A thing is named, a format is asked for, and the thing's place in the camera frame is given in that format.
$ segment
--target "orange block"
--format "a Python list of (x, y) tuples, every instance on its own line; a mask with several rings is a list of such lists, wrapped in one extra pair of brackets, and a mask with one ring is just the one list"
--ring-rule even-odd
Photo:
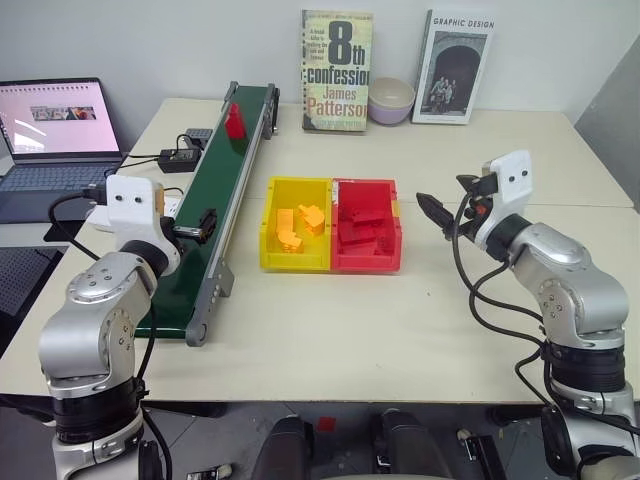
[(320, 235), (324, 232), (324, 212), (316, 205), (305, 207), (298, 205), (298, 210), (307, 224), (307, 230), (313, 235)]
[(276, 233), (293, 232), (293, 208), (279, 208), (276, 212)]
[(282, 244), (282, 248), (287, 253), (301, 253), (302, 239), (298, 238), (294, 232), (281, 230), (278, 232), (278, 240)]

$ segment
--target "white wall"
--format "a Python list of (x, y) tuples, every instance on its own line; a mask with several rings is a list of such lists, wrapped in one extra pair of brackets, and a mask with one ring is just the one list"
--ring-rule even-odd
[(589, 107), (576, 130), (640, 212), (640, 37)]
[[(575, 121), (639, 31), (639, 0), (471, 3), (500, 15), (479, 108), (559, 110)], [(167, 96), (220, 97), (230, 80), (275, 81), (284, 101), (298, 101), (302, 7), (372, 11), (373, 77), (413, 82), (426, 10), (465, 4), (0, 0), (0, 80), (99, 76), (128, 148)]]

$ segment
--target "laptop keyboard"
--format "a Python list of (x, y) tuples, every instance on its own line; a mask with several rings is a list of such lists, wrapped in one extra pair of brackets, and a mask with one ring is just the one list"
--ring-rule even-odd
[(109, 170), (109, 165), (105, 164), (14, 168), (0, 182), (0, 192), (78, 191), (86, 188), (90, 183), (104, 184), (105, 172)]

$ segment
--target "green conveyor belt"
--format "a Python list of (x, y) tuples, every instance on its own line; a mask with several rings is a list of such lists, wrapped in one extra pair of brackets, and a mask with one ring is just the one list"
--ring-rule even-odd
[[(260, 112), (264, 105), (267, 87), (239, 86), (231, 102), (240, 106), (247, 130), (247, 142), (232, 144), (224, 123), (214, 132), (210, 146), (200, 160), (200, 167), (189, 191), (186, 192), (176, 225), (198, 227), (199, 219), (207, 208), (215, 208), (218, 226), (224, 224), (229, 214), (236, 181), (240, 176), (246, 146), (259, 125)], [(211, 239), (202, 246), (184, 241), (187, 252), (182, 257), (180, 267), (167, 277), (161, 277), (153, 297), (156, 311), (158, 336), (163, 338), (185, 338), (187, 324), (191, 320), (198, 289), (207, 270), (209, 257), (217, 243), (220, 228), (216, 228)], [(136, 336), (148, 337), (149, 316), (140, 322)]]

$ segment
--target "small black device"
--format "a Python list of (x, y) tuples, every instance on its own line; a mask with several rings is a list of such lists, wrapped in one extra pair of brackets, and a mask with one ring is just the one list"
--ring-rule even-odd
[(164, 173), (193, 172), (198, 166), (200, 155), (199, 148), (161, 150), (158, 166)]
[(213, 135), (213, 129), (211, 128), (187, 128), (185, 135), (189, 137), (196, 147), (200, 147), (202, 150), (207, 146), (207, 142)]

